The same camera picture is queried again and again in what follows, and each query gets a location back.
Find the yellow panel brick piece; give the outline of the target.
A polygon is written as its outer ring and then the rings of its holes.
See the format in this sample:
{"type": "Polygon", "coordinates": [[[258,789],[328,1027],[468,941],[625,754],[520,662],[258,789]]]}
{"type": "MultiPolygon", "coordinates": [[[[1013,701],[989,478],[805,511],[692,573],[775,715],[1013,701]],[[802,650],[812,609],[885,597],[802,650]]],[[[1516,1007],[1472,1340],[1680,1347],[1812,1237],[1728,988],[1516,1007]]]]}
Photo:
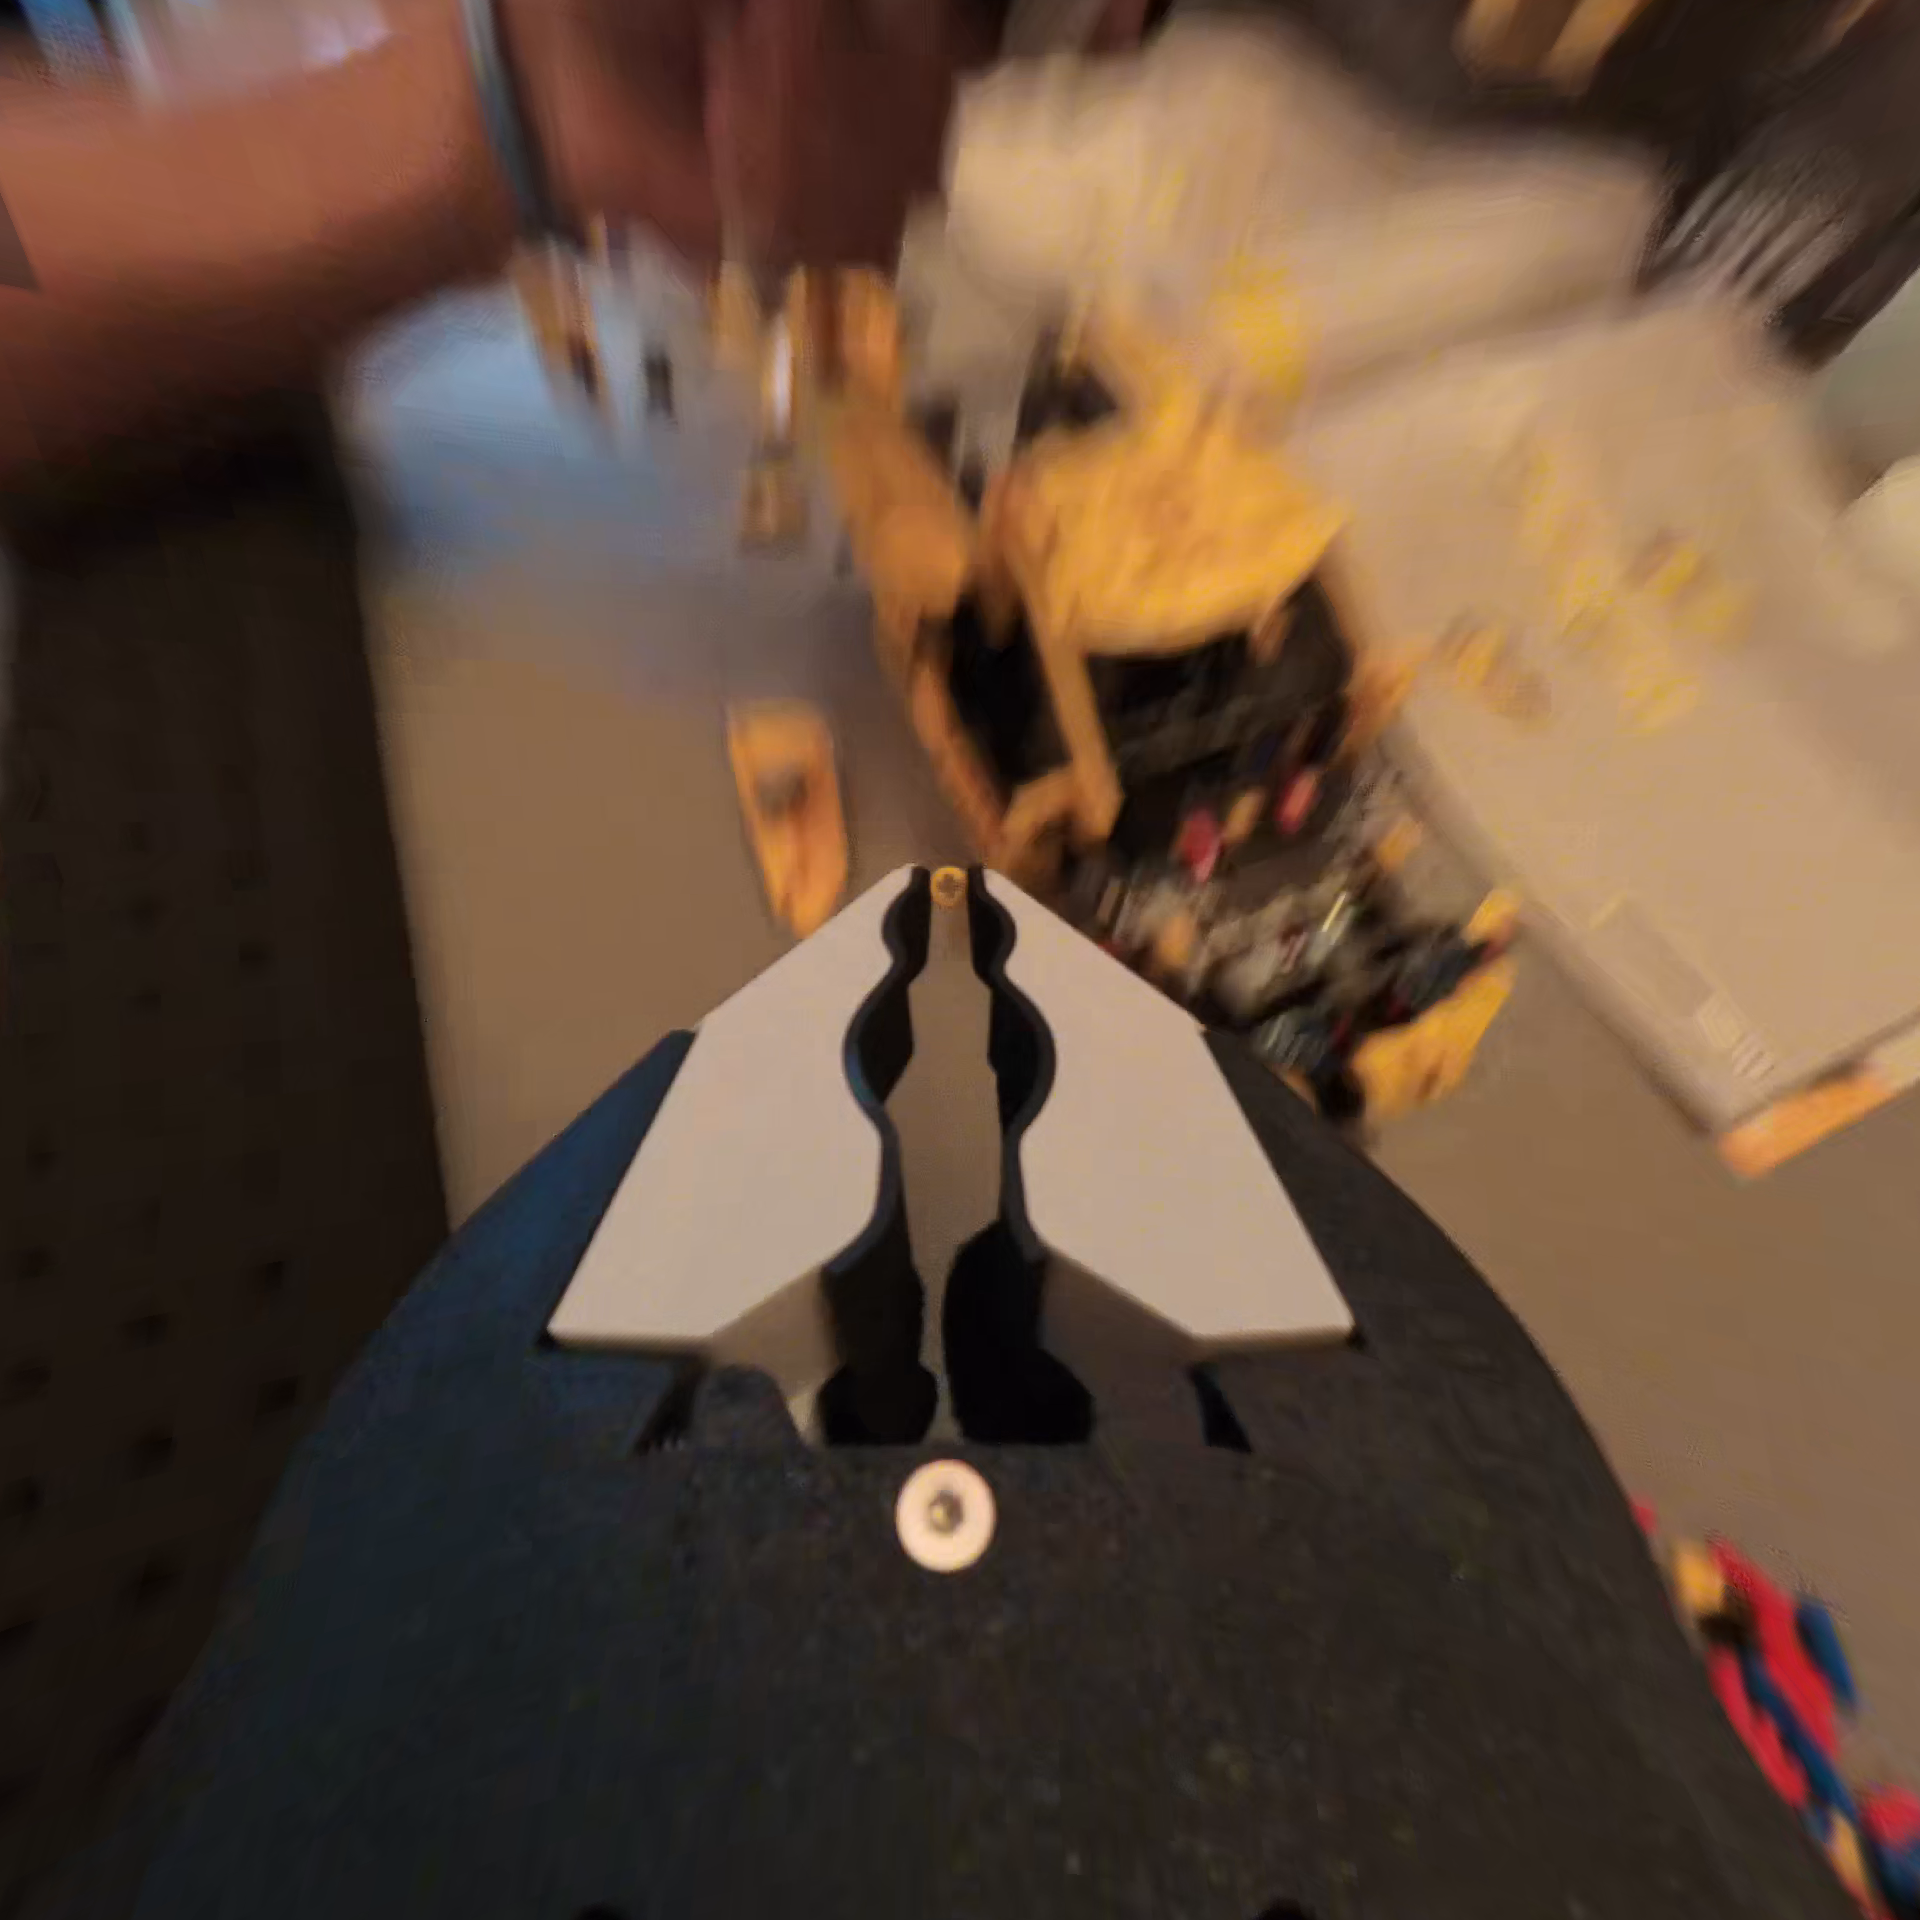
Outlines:
{"type": "Polygon", "coordinates": [[[775,921],[797,941],[843,903],[848,818],[825,711],[805,701],[728,711],[736,802],[775,921]]]}

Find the yellow brick pieces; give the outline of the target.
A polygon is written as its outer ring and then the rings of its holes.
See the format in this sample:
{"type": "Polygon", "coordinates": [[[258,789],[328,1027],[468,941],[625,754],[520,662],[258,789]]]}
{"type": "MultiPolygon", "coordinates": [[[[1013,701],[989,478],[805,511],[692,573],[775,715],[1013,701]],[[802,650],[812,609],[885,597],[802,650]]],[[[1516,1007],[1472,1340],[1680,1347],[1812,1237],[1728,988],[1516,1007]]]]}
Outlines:
{"type": "Polygon", "coordinates": [[[507,285],[546,383],[605,434],[707,433],[736,474],[746,553],[795,557],[816,485],[801,433],[801,341],[784,287],[736,265],[692,269],[635,228],[517,247],[507,285]]]}

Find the person's left hand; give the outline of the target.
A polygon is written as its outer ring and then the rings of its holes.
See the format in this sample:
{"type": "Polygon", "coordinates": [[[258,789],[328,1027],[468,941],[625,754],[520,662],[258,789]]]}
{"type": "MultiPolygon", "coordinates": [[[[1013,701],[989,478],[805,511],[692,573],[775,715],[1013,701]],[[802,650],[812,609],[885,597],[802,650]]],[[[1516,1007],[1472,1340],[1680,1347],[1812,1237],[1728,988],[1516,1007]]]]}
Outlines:
{"type": "Polygon", "coordinates": [[[652,233],[691,265],[883,265],[943,180],[963,85],[1131,53],[1170,5],[493,5],[543,228],[652,233]]]}

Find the yellow brick car model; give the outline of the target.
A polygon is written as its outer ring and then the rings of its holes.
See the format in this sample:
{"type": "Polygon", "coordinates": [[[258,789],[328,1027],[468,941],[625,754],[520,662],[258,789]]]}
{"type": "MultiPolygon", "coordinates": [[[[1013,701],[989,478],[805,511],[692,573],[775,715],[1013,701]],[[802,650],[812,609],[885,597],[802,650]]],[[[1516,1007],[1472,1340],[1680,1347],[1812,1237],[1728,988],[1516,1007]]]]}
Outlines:
{"type": "Polygon", "coordinates": [[[879,657],[980,863],[1335,1122],[1455,1093],[1520,913],[1408,879],[1407,674],[1340,509],[1115,325],[1037,338],[987,467],[955,396],[908,398],[888,279],[789,310],[879,657]]]}

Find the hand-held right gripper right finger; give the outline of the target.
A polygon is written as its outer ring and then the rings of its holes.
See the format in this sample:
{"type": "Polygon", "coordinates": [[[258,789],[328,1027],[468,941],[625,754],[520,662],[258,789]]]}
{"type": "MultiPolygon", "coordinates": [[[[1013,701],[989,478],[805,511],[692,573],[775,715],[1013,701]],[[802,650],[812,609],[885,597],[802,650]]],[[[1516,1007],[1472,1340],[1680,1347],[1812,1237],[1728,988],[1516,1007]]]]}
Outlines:
{"type": "Polygon", "coordinates": [[[1208,1029],[995,870],[968,876],[968,934],[1000,1196],[945,1285],[959,1430],[1248,1450],[1220,1366],[1355,1321],[1208,1029]]]}

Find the pile of small connector pins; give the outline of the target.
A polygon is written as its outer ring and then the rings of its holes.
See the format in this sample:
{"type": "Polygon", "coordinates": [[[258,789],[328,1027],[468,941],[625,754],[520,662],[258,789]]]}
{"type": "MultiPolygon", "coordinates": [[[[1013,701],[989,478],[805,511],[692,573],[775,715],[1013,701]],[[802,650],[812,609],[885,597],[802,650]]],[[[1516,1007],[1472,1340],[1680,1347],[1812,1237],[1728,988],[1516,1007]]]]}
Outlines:
{"type": "Polygon", "coordinates": [[[1633,1510],[1746,1755],[1860,1915],[1916,1918],[1919,1796],[1859,1786],[1843,1769],[1841,1737],[1859,1714],[1859,1689],[1833,1611],[1721,1535],[1683,1539],[1650,1503],[1633,1501],[1633,1510]]]}

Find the grey desk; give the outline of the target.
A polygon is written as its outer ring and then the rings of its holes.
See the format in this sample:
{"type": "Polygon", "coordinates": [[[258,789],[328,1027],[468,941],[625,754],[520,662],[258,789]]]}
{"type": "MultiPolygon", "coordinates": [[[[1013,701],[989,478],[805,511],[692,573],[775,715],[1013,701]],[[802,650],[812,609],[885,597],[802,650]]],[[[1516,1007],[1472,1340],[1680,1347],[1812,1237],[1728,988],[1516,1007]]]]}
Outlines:
{"type": "MultiPolygon", "coordinates": [[[[337,419],[372,517],[375,705],[448,1213],[784,946],[725,709],[832,715],[860,892],[968,850],[851,582],[736,549],[739,455],[560,399],[503,287],[418,309],[337,419]]],[[[1853,1763],[1916,1788],[1916,1095],[1731,1178],[1523,946],[1460,1089],[1378,1166],[1517,1313],[1633,1497],[1835,1611],[1853,1763]]]]}

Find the person's left forearm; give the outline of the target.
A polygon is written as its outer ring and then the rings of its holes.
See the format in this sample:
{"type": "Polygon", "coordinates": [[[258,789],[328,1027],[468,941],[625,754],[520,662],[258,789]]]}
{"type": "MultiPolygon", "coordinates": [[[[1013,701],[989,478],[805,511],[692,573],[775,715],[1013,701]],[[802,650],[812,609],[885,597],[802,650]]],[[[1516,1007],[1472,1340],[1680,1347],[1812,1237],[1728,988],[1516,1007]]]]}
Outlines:
{"type": "Polygon", "coordinates": [[[441,12],[225,98],[16,101],[3,180],[35,275],[4,287],[8,492],[301,382],[513,245],[465,28],[441,12]]]}

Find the open instruction booklet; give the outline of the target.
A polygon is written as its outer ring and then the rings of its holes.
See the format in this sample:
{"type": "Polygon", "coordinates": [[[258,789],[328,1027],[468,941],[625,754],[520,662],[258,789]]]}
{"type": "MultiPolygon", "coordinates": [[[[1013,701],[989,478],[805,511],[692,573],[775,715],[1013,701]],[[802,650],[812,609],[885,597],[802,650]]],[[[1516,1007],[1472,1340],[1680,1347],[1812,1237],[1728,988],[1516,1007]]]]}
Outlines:
{"type": "Polygon", "coordinates": [[[1265,28],[963,90],[917,297],[969,399],[1151,341],[1335,505],[1386,754],[1739,1178],[1916,1089],[1916,817],[1789,666],[1916,666],[1785,366],[1637,294],[1639,159],[1421,133],[1265,28]]]}

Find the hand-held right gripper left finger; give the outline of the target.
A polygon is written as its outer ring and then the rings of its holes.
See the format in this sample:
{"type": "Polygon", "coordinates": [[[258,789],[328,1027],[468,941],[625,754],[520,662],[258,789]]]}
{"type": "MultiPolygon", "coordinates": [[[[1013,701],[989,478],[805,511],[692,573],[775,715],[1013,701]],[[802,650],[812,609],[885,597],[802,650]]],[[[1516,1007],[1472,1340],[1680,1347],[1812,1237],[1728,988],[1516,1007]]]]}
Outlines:
{"type": "Polygon", "coordinates": [[[816,1394],[834,1446],[913,1446],[940,1386],[889,1116],[914,1054],[931,874],[904,866],[719,1004],[546,1337],[816,1394]]]}

